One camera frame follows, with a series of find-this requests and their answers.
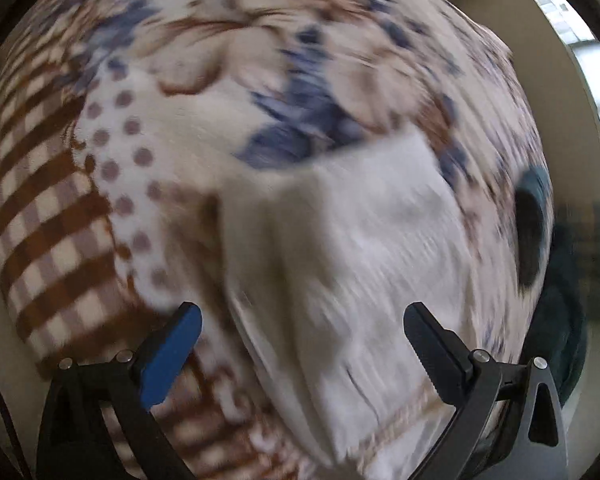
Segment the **white pants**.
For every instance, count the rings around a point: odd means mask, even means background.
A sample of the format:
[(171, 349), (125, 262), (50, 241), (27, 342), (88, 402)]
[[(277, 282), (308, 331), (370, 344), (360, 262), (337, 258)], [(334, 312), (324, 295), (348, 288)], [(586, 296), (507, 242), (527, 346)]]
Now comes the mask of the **white pants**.
[(342, 463), (425, 372), (402, 328), (420, 301), (460, 327), (470, 255), (426, 136), (395, 136), (221, 191), (230, 313), (277, 413), (320, 463)]

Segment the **dark teal plush blanket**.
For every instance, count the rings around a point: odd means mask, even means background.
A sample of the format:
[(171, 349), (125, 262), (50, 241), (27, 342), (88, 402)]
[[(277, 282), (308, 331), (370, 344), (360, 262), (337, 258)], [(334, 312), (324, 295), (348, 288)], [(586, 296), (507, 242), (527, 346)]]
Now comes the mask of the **dark teal plush blanket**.
[(518, 284), (528, 292), (541, 286), (519, 362), (542, 358), (550, 367), (560, 404), (580, 379), (588, 345), (577, 258), (565, 223), (550, 222), (550, 176), (529, 167), (515, 186)]

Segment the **floral fleece bed blanket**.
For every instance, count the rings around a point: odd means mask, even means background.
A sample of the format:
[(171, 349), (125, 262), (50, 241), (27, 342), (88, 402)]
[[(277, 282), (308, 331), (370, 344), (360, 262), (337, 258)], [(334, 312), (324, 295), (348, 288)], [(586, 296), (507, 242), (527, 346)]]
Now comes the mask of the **floral fleece bed blanket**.
[(38, 0), (0, 70), (0, 289), (38, 374), (105, 361), (182, 302), (204, 331), (161, 429), (201, 479), (405, 479), (452, 410), (425, 380), (342, 463), (266, 395), (225, 293), (221, 191), (416, 127), (470, 255), (470, 348), (520, 357), (515, 186), (546, 169), (512, 55), (448, 0)]

